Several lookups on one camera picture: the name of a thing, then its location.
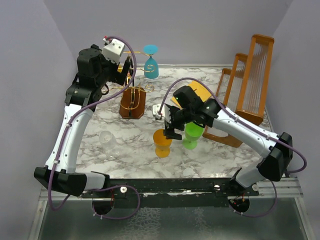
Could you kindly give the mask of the orange plastic goblet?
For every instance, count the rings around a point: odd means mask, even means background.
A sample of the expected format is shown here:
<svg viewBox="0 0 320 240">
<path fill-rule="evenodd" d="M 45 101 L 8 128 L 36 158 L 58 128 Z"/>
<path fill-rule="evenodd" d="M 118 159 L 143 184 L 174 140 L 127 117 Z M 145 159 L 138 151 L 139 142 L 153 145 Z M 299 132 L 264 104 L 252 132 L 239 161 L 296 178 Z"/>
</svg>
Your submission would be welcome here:
<svg viewBox="0 0 320 240">
<path fill-rule="evenodd" d="M 155 154 L 159 158 L 166 158 L 169 156 L 171 150 L 172 139 L 167 139 L 164 135 L 164 129 L 158 129 L 153 134 L 153 142 L 155 145 Z"/>
</svg>

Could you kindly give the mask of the blue plastic goblet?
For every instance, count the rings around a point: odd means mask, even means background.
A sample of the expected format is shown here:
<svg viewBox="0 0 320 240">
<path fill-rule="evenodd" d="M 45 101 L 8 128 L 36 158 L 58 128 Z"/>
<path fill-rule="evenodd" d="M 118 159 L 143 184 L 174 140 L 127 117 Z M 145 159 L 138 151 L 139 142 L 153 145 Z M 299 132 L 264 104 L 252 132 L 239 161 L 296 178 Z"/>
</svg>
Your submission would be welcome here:
<svg viewBox="0 0 320 240">
<path fill-rule="evenodd" d="M 148 59 L 144 64 L 144 76 L 148 79 L 155 79 L 159 76 L 159 67 L 153 55 L 158 52 L 158 47 L 153 44 L 146 45 L 143 51 L 148 55 Z"/>
</svg>

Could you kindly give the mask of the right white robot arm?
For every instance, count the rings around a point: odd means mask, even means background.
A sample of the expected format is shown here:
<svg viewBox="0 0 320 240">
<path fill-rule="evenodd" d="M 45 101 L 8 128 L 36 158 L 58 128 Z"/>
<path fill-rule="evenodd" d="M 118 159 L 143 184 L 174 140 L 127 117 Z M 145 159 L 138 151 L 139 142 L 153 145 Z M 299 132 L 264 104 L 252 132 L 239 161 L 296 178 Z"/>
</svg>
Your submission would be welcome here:
<svg viewBox="0 0 320 240">
<path fill-rule="evenodd" d="M 163 134 L 168 139 L 181 140 L 176 130 L 185 125 L 211 127 L 228 133 L 245 143 L 260 155 L 260 162 L 239 169 L 230 179 L 229 189 L 240 196 L 251 185 L 270 180 L 278 182 L 293 158 L 293 139 L 286 132 L 277 134 L 240 117 L 214 98 L 202 101 L 190 86 L 182 86 L 173 94 L 179 107 L 162 103 L 159 114 L 164 115 Z"/>
</svg>

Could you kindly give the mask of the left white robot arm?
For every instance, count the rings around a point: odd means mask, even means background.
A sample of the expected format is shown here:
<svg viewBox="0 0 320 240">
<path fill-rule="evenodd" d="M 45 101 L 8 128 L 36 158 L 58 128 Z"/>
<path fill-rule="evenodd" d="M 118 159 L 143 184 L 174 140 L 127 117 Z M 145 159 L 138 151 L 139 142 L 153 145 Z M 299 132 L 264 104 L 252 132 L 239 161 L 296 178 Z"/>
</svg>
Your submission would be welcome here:
<svg viewBox="0 0 320 240">
<path fill-rule="evenodd" d="M 124 85 L 130 72 L 130 57 L 118 71 L 124 48 L 123 42 L 113 39 L 103 48 L 93 44 L 78 53 L 78 72 L 65 93 L 64 116 L 54 148 L 45 165 L 34 170 L 34 178 L 46 189 L 76 197 L 87 190 L 101 198 L 110 193 L 107 175 L 77 173 L 76 162 L 87 124 L 103 95 L 102 88 L 107 82 Z"/>
</svg>

